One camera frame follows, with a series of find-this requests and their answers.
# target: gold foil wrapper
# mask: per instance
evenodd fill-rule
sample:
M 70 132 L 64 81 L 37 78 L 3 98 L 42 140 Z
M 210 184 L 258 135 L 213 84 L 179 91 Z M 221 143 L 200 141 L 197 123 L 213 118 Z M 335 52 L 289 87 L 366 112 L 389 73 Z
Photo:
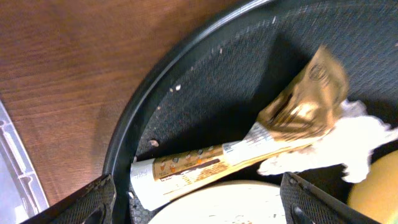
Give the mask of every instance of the gold foil wrapper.
M 300 147 L 326 135 L 341 117 L 348 80 L 343 67 L 321 46 L 307 66 L 258 115 L 277 142 Z

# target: trash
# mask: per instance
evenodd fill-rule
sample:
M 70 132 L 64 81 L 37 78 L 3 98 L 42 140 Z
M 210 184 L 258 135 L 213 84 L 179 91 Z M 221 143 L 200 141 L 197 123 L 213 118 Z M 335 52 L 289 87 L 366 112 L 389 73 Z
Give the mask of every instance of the trash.
M 149 144 L 154 147 L 159 147 L 159 143 L 155 139 L 149 140 Z
M 128 192 L 128 194 L 130 198 L 134 199 L 134 195 L 132 194 L 132 192 Z
M 368 115 L 360 101 L 346 100 L 341 107 L 343 117 L 329 134 L 305 149 L 269 158 L 257 172 L 275 175 L 343 164 L 346 167 L 343 180 L 351 183 L 364 180 L 373 150 L 398 139 L 398 128 L 390 129 L 389 124 Z
M 327 135 L 341 118 L 348 82 L 341 65 L 320 47 L 308 65 L 265 109 L 242 141 L 135 162 L 131 184 L 154 210 L 199 187 Z

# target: white paper plate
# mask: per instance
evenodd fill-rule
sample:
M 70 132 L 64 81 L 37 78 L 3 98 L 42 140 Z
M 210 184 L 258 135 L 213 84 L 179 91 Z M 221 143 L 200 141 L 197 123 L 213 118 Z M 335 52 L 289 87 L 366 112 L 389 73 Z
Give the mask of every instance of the white paper plate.
M 225 182 L 184 196 L 150 224 L 286 223 L 279 186 L 251 180 Z

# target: white tissue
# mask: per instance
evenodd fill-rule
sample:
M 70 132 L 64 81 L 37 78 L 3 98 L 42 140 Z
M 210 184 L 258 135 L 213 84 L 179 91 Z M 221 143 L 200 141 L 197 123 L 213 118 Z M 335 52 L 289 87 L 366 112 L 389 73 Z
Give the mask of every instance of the white tissue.
M 341 107 L 342 118 L 329 134 L 305 149 L 269 158 L 257 172 L 275 175 L 343 164 L 346 167 L 343 180 L 351 183 L 364 180 L 373 150 L 398 139 L 398 128 L 390 129 L 389 124 L 368 115 L 360 101 L 345 100 Z

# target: black trash can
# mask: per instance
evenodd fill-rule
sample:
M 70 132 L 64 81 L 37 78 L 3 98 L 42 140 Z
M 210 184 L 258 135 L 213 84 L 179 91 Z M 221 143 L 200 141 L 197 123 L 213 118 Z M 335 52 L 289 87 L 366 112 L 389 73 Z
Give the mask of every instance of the black trash can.
M 103 169 L 113 175 L 118 193 L 113 222 L 147 223 L 159 211 L 146 211 L 138 198 L 128 196 L 134 156 L 140 161 L 243 138 L 257 113 L 322 44 L 349 75 L 349 99 L 362 100 L 369 114 L 396 126 L 397 1 L 245 2 L 178 44 L 132 96 Z M 160 146 L 152 147 L 150 139 Z M 395 149 L 396 142 L 377 149 L 373 161 Z M 258 164 L 219 181 L 281 182 L 281 175 L 262 177 L 257 168 Z M 341 180 L 342 169 L 310 170 L 301 176 L 345 202 L 351 185 Z

